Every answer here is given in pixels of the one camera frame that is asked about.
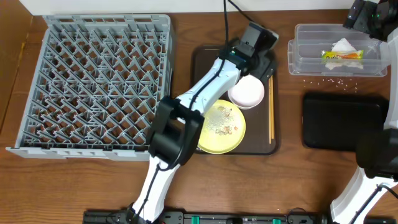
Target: transparent plastic box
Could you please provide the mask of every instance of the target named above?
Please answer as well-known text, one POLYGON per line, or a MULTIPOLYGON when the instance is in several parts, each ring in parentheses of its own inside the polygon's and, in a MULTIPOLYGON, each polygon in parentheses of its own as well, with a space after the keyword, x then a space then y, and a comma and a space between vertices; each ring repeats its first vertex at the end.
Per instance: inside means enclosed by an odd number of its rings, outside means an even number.
POLYGON ((368 34, 346 29, 342 24, 299 24, 295 39, 288 43, 289 73, 292 75, 383 77, 391 64, 386 42, 368 34), (363 59, 322 59, 322 51, 331 51, 333 43, 345 38, 356 49, 363 50, 363 59), (343 65, 330 70, 326 63, 357 61, 363 68, 343 65))

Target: wood panel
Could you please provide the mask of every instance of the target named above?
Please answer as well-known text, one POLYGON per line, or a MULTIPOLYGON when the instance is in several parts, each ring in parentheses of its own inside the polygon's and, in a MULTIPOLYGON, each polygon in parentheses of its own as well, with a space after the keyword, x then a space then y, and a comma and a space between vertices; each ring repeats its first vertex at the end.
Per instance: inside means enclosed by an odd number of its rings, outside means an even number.
MULTIPOLYGON (((250 12, 249 15, 280 35, 275 47, 279 61, 279 111, 282 144, 271 156, 194 155, 174 177, 165 200, 168 207, 191 212, 285 214, 293 207, 325 211, 354 174, 350 152, 306 149, 301 140, 302 96, 309 90, 389 97, 389 76, 345 78, 343 87, 320 77, 296 77, 287 70, 287 42, 299 23, 342 23, 348 11, 250 12)), ((220 13, 171 14, 177 33, 172 95, 188 90, 190 58, 201 44, 222 44, 220 13)), ((229 13, 230 37, 240 36, 247 21, 229 13)), ((46 25, 35 17, 21 69, 11 95, 0 135, 0 222, 81 223, 83 211, 119 209, 141 191, 147 162, 101 159, 23 159, 4 150, 15 143, 41 40, 46 25)), ((397 201, 383 196, 373 215, 398 218, 397 201)))

